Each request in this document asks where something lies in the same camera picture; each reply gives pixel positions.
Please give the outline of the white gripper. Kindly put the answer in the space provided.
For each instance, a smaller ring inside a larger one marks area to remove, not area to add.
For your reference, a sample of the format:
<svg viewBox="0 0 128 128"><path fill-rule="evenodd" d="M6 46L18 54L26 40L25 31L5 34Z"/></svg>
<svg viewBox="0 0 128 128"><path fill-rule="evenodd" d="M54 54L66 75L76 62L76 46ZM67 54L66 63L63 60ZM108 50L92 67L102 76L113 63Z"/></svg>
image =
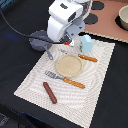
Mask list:
<svg viewBox="0 0 128 128"><path fill-rule="evenodd" d="M54 42L72 40L85 29L90 10L91 0L55 0L49 7L48 37Z"/></svg>

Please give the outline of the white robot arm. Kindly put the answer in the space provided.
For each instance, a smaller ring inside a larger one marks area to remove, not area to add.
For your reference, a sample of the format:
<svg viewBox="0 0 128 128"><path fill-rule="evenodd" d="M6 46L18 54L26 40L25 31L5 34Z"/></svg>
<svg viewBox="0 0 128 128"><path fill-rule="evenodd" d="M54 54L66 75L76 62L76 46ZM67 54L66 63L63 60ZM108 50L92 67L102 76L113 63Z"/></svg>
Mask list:
<svg viewBox="0 0 128 128"><path fill-rule="evenodd" d="M49 7L47 35L54 42L72 40L85 29L93 0L55 0Z"/></svg>

